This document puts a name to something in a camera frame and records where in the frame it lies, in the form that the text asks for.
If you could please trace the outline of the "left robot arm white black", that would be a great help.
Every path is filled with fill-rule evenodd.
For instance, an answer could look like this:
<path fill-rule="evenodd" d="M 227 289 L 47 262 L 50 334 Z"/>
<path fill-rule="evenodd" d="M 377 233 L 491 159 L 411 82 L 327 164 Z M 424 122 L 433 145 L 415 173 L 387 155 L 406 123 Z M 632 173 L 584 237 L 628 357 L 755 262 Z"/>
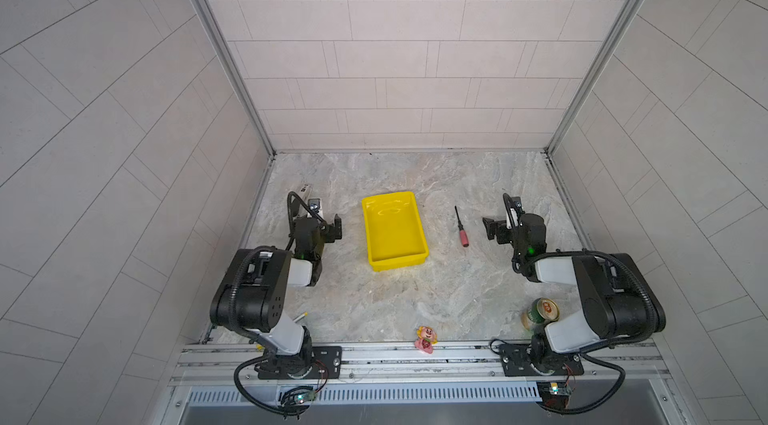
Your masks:
<path fill-rule="evenodd" d="M 287 289 L 313 287 L 322 273 L 327 243 L 342 238 L 342 221 L 331 224 L 304 216 L 293 221 L 295 249 L 271 246 L 236 252 L 212 299 L 209 318 L 256 342 L 265 360 L 252 366 L 261 380 L 336 379 L 342 350 L 315 346 L 307 327 L 285 316 Z"/>

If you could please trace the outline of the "red handled screwdriver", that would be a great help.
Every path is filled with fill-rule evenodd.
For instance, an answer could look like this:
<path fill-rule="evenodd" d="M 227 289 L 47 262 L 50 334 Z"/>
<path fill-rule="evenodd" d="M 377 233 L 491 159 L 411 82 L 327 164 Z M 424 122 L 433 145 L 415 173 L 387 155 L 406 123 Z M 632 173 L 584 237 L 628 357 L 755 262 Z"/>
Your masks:
<path fill-rule="evenodd" d="M 455 211 L 455 215 L 456 215 L 456 219 L 457 219 L 457 227 L 458 227 L 458 234 L 459 234 L 460 243 L 461 243 L 461 245 L 464 248 L 467 248 L 469 246 L 469 239 L 468 239 L 468 235 L 467 235 L 467 233 L 466 233 L 466 231 L 464 229 L 463 223 L 461 221 L 461 218 L 460 218 L 457 206 L 454 207 L 454 211 Z"/>

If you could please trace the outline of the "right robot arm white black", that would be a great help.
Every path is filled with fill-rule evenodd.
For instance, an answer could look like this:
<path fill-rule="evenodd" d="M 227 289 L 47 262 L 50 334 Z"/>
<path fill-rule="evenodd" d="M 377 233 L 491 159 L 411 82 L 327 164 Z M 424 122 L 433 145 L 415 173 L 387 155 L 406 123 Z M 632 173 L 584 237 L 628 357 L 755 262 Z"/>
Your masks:
<path fill-rule="evenodd" d="M 634 260 L 593 250 L 549 252 L 546 226 L 534 214 L 482 219 L 486 236 L 513 248 L 515 273 L 532 283 L 577 289 L 579 308 L 565 318 L 540 298 L 522 317 L 532 332 L 527 345 L 494 340 L 507 376 L 583 372 L 582 355 L 642 342 L 664 330 L 666 315 Z"/>

